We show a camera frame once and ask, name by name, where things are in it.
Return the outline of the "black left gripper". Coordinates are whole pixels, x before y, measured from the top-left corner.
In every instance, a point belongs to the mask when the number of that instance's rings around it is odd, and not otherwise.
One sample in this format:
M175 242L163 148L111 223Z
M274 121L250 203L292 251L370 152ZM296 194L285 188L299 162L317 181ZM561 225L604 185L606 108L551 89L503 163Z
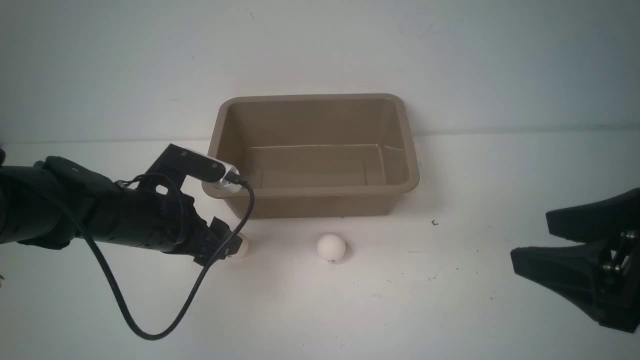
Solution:
M227 240L234 230L217 217L208 230L195 210L194 198L181 191L186 178L176 172L151 172L119 180L118 244L193 256L201 267L210 267L229 251L236 251L240 231Z

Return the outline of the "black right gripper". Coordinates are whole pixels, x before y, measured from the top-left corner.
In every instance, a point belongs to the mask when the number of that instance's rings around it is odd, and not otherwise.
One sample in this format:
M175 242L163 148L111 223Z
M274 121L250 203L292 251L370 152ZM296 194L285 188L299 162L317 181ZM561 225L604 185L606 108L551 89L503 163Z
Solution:
M640 189L550 210L545 218L550 235L585 244L512 249L514 273L562 296L603 327L635 333L639 326Z

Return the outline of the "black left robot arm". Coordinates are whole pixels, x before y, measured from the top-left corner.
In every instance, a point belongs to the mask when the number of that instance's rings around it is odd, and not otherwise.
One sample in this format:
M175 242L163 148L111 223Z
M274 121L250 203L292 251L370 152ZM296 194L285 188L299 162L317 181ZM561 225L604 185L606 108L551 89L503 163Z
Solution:
M110 178L60 156L1 168L1 243L66 248L87 231L95 242L192 256L205 265L243 247L218 218L210 223L181 191L187 170L157 160L134 181Z

